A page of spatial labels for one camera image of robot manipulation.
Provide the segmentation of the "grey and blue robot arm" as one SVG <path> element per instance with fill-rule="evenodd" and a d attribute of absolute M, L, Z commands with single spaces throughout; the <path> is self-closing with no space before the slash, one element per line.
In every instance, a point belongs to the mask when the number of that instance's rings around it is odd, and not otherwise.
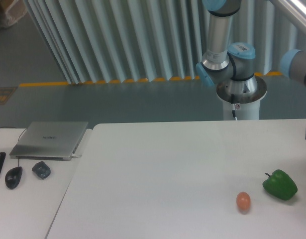
<path fill-rule="evenodd" d="M 222 102 L 223 120 L 258 120 L 260 101 L 267 93 L 265 81 L 255 76 L 255 48 L 245 42 L 228 45 L 232 17 L 241 0 L 203 0 L 210 13 L 206 52 L 196 64 L 206 86 L 216 85 Z M 303 0 L 270 0 L 294 26 L 306 35 L 306 3 Z M 306 87 L 306 52 L 286 52 L 280 61 L 281 72 Z"/>

